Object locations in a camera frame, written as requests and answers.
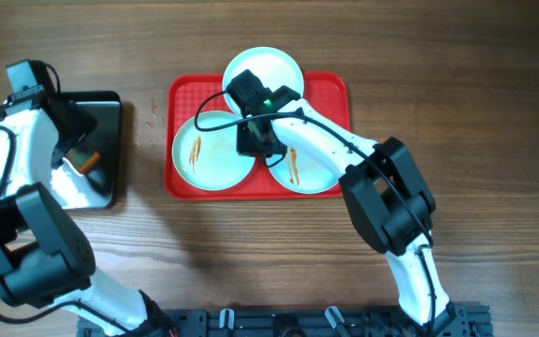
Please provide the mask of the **orange green sponge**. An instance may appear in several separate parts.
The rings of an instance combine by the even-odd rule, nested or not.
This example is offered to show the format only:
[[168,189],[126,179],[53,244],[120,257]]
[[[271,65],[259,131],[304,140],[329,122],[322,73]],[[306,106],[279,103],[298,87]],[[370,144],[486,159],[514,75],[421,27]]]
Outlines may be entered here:
[[96,166],[101,154],[86,145],[78,145],[67,152],[66,159],[79,174],[86,174]]

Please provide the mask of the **light blue plate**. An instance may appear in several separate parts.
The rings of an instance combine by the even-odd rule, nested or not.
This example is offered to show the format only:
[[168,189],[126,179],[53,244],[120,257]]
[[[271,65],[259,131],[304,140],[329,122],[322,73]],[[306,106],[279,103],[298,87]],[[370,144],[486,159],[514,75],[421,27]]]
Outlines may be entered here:
[[195,118],[178,130],[171,145],[171,159],[178,174],[191,186],[221,191],[242,182],[255,158],[238,154],[235,125],[215,131],[200,131]]
[[272,92],[286,86],[299,95],[304,94],[302,71],[297,62],[284,51],[272,47],[255,47],[241,52],[228,64],[222,88],[225,90],[244,70],[250,70]]
[[338,184],[329,170],[294,147],[288,147],[285,158],[269,172],[280,185],[299,194],[320,194]]

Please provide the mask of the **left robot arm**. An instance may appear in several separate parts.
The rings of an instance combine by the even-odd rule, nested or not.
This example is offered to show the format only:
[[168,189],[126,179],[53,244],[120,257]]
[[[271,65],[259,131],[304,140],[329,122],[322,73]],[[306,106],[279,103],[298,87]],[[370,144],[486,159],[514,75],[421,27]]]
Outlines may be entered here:
[[[43,318],[64,309],[107,336],[173,336],[144,292],[101,271],[72,209],[115,199],[123,107],[113,91],[63,92],[38,60],[7,67],[0,104],[0,300]],[[7,317],[0,313],[0,322]]]

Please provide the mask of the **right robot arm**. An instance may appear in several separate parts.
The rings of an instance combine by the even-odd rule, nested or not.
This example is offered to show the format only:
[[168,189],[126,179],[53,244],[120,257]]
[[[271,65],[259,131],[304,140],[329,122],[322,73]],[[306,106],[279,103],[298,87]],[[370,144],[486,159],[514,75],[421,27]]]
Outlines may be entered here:
[[364,139],[316,111],[295,90],[265,86],[244,70],[224,86],[243,124],[259,140],[296,148],[339,181],[351,222],[361,239],[386,256],[402,311],[434,336],[451,322],[451,301],[433,259],[431,216],[435,199],[404,143]]

